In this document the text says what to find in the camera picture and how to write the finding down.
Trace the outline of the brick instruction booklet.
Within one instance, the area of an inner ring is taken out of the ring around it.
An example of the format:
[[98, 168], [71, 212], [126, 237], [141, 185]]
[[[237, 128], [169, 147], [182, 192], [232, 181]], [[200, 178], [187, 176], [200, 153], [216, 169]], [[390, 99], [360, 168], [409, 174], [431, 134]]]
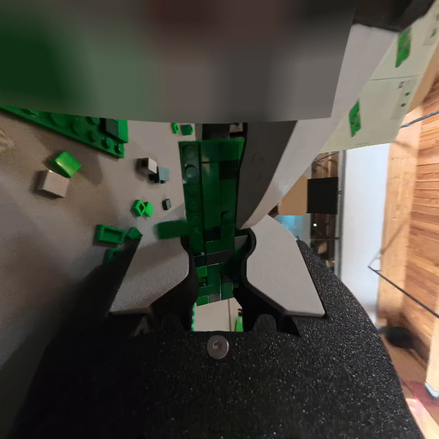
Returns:
[[438, 1], [359, 1], [353, 23], [390, 31], [392, 38], [322, 153], [391, 143], [438, 70]]

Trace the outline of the scattered small green bricks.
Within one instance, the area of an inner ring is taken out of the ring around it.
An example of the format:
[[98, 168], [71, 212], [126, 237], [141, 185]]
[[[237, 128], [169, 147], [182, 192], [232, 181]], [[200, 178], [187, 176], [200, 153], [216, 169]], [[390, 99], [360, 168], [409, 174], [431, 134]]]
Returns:
[[[52, 166], [66, 178], [71, 178], [77, 173], [82, 165], [74, 158], [69, 151], [62, 151], [51, 160]], [[151, 158], [138, 158], [136, 170], [145, 176], [156, 173], [159, 165]], [[136, 217], [151, 217], [153, 206], [150, 202], [135, 200], [131, 211]], [[157, 225], [157, 237], [160, 239], [180, 238], [186, 234], [186, 223], [184, 220], [162, 222]], [[120, 245], [126, 240], [139, 241], [142, 237], [140, 231], [133, 227], [128, 232], [121, 229], [99, 224], [96, 226], [94, 240], [99, 243]]]

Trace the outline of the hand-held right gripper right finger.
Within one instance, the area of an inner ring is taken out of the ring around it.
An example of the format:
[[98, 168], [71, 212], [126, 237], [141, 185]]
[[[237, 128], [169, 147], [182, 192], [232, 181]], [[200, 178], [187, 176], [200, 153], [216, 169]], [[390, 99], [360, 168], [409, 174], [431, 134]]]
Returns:
[[274, 319], [278, 331], [298, 335], [295, 317], [325, 316], [297, 239], [272, 217], [249, 229], [235, 293], [243, 330], [253, 329], [261, 315]]

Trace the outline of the grey desk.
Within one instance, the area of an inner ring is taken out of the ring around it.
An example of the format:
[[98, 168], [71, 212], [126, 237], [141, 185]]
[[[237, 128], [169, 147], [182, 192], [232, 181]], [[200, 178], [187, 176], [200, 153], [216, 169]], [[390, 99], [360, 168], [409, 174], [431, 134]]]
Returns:
[[[183, 204], [178, 141], [170, 123], [129, 121], [124, 158], [113, 158], [9, 114], [1, 114], [1, 366], [19, 349], [36, 358], [74, 301], [74, 286], [100, 265], [97, 224], [144, 237], [153, 222]], [[36, 173], [72, 153], [82, 167], [65, 198], [34, 192]], [[138, 158], [169, 168], [156, 184], [136, 170]], [[136, 217], [135, 200], [150, 202], [151, 217]]]

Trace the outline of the large green brick plate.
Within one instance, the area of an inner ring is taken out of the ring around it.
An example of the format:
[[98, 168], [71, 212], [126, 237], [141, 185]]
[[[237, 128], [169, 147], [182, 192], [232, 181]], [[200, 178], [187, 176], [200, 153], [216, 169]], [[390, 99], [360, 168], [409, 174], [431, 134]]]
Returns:
[[1, 105], [0, 109], [108, 155], [124, 158], [125, 144], [129, 142], [127, 120], [44, 112], [5, 105]]

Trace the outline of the black square panel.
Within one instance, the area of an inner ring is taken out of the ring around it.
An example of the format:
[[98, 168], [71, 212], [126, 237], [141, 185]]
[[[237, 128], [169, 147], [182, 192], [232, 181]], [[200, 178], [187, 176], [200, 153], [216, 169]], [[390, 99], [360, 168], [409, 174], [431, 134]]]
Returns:
[[307, 180], [306, 213], [337, 215], [338, 177]]

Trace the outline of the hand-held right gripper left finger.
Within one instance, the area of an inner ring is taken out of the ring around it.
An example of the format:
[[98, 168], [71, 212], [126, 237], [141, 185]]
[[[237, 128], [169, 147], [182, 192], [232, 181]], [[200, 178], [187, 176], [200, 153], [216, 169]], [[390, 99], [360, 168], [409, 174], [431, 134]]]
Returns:
[[192, 329], [198, 275], [188, 238], [160, 238], [162, 223], [185, 220], [181, 204], [153, 222], [136, 248], [110, 313], [146, 316], [152, 328], [172, 314], [180, 318], [186, 330]]

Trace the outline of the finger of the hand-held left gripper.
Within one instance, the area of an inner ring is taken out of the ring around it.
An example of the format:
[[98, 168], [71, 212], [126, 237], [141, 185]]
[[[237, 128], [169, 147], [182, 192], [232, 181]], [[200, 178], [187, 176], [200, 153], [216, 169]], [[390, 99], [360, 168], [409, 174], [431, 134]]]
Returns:
[[201, 125], [202, 140], [229, 139], [230, 124], [208, 124]]
[[360, 96], [396, 32], [352, 25], [343, 51], [301, 57], [299, 78], [275, 87], [293, 111], [249, 122], [238, 181], [236, 226], [249, 228], [274, 207], [323, 148]]

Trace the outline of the green mosaic tile panel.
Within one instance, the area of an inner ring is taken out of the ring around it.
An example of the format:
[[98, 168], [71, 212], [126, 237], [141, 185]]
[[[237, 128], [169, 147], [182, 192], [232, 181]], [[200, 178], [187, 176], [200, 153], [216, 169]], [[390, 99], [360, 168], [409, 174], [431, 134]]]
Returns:
[[248, 233], [236, 227], [244, 138], [180, 141], [186, 223], [198, 275], [196, 305], [234, 297]]

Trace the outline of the small grey brick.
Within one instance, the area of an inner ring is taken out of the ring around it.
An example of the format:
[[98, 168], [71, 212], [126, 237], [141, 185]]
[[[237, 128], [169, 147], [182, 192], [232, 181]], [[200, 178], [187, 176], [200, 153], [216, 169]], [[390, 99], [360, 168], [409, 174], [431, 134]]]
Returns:
[[70, 179], [52, 170], [36, 173], [34, 192], [52, 198], [65, 198], [69, 189]]

